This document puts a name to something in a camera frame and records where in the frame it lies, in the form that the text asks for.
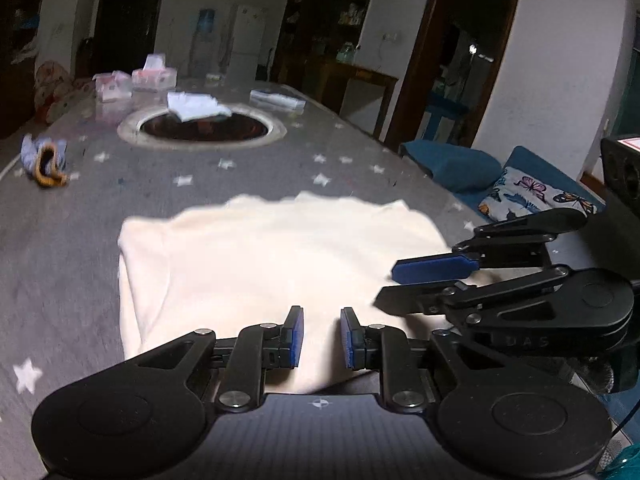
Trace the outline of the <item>cream white garment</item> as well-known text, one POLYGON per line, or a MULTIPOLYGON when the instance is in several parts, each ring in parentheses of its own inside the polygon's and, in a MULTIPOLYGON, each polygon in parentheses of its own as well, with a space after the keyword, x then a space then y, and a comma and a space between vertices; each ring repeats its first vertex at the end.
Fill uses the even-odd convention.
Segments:
POLYGON ((405 203, 310 193, 270 202, 240 195, 169 219, 130 217, 119 247, 119 328, 126 358, 199 328, 220 338, 304 311, 298 367, 271 392, 311 393, 349 380, 340 314, 396 325, 375 307, 396 261, 446 252, 430 218, 405 203))

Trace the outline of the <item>butterfly print pillow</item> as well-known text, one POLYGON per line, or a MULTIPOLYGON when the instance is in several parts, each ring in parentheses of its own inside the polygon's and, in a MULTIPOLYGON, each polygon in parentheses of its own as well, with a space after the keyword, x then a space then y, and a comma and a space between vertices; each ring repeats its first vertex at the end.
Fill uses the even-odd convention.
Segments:
POLYGON ((477 209, 490 220, 499 222, 555 209, 575 209, 585 216, 601 207, 582 196, 554 188, 525 172, 506 167, 477 209))

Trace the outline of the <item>blue sofa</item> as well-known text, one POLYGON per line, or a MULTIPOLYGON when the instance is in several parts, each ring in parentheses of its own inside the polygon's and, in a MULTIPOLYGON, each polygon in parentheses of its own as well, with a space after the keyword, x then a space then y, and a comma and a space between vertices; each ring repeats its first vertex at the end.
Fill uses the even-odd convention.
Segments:
POLYGON ((419 140, 401 145, 401 156, 415 162, 435 183, 454 194, 460 202, 478 212, 477 206, 488 195, 506 167, 529 174, 554 188, 590 198, 604 211, 605 203, 577 181, 524 146, 517 146, 503 164, 479 150, 451 144, 419 140))

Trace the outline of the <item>dark wooden side table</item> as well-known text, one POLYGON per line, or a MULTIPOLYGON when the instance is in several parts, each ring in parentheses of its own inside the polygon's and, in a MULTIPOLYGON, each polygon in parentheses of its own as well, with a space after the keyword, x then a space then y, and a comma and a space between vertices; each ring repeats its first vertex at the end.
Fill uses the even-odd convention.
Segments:
POLYGON ((319 78, 314 89, 314 98, 328 110, 345 118, 353 126, 369 133, 378 140, 390 108, 398 78, 370 68, 323 61, 319 65, 319 78), (363 112, 372 105, 378 109, 375 123, 370 130, 356 123, 356 115, 363 119, 363 112))

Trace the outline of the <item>round black induction cooktop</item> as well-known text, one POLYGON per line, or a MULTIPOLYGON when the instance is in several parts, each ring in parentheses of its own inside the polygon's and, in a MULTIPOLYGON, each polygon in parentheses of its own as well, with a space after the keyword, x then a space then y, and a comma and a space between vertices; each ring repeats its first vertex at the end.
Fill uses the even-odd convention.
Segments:
POLYGON ((128 115, 117 127, 131 145, 165 151, 231 151, 260 148, 283 139, 288 129, 264 110, 228 104, 232 115, 182 122, 166 106, 147 106, 128 115))

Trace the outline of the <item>glass kettle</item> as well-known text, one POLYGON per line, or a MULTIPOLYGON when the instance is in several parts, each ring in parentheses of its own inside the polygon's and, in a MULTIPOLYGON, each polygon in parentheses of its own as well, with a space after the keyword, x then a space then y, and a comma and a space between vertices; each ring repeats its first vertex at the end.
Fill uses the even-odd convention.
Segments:
POLYGON ((339 63, 352 65, 355 63, 356 54, 359 50, 359 44, 345 42, 341 49, 337 51, 336 60, 339 63))

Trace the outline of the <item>white remote control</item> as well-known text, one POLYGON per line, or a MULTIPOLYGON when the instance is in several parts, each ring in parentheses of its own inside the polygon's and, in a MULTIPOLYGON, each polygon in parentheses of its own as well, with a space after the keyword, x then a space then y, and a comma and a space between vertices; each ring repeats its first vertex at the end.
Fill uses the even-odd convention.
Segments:
POLYGON ((250 92, 250 99, 258 103, 267 104, 292 112, 299 112, 306 106, 306 101, 294 98, 294 96, 286 96, 281 93, 274 93, 266 90, 254 89, 250 92))

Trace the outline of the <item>white paper tissue sheet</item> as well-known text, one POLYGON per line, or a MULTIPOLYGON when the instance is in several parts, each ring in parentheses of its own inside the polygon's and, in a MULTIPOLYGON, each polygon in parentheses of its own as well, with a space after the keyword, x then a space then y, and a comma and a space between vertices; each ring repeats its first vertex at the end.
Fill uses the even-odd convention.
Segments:
POLYGON ((209 117, 231 117, 232 110, 203 93, 168 92, 167 106, 182 122, 209 117))

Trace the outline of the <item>water dispenser with blue bottle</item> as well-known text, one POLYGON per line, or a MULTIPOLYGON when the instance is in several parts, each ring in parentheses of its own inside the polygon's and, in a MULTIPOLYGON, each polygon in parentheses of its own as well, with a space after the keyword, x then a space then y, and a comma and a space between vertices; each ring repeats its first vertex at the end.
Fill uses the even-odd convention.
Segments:
POLYGON ((194 78, 204 78, 212 66, 215 47, 214 9, 201 9, 198 12, 190 53, 189 72, 194 78))

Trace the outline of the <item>pink white tissue box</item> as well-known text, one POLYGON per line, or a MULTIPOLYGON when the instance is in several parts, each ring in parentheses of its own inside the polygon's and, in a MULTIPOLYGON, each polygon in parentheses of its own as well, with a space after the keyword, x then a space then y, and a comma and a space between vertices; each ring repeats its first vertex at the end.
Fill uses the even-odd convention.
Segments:
POLYGON ((136 90, 170 90, 177 84, 177 71, 165 65, 163 53, 149 54, 144 66, 132 72, 131 80, 136 90))

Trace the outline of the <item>white refrigerator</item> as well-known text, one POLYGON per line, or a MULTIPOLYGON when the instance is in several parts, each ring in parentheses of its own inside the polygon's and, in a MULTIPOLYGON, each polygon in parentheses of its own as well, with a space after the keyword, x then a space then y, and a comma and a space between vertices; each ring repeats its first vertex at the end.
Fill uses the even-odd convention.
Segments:
POLYGON ((267 12, 258 6, 237 4, 230 30, 228 76, 233 80, 254 80, 262 50, 267 12))

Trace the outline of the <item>blue knitted sock cloth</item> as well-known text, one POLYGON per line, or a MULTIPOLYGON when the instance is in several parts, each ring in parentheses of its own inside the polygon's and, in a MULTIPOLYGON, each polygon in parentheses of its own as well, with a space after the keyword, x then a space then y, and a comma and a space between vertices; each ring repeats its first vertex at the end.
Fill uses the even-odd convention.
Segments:
POLYGON ((35 139, 26 134, 21 145, 21 163, 40 188, 62 188, 68 183, 65 140, 35 139))

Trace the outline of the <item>small pink tissue pack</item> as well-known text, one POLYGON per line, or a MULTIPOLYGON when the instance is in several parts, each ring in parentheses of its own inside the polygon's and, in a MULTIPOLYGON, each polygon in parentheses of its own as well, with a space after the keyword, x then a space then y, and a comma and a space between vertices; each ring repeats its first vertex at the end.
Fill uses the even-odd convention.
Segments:
POLYGON ((114 102, 132 98, 132 80, 129 74, 115 70, 93 76, 96 97, 100 102, 114 102))

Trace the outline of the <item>floral kids sofa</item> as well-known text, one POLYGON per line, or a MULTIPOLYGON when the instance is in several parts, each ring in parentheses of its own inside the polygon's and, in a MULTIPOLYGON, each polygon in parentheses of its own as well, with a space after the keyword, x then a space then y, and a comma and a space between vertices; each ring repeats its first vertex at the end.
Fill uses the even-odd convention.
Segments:
POLYGON ((42 63, 35 73, 36 117, 52 125, 73 106, 94 95, 94 81, 74 79, 58 62, 42 63))

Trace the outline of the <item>dark wooden door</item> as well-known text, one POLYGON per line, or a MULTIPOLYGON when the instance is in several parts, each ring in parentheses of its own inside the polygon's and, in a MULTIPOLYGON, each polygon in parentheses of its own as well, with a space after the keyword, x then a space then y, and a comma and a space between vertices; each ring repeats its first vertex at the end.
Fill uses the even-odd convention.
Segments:
POLYGON ((96 74, 131 74, 154 52, 162 0, 99 0, 93 34, 96 74))

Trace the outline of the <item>dark wall shelf cabinet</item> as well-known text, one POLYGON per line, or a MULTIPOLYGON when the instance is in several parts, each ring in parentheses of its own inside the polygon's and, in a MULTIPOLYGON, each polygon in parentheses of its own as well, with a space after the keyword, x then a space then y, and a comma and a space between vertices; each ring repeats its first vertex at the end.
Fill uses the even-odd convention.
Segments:
POLYGON ((370 0, 286 0, 270 79, 311 90, 322 62, 358 46, 369 6, 370 0))

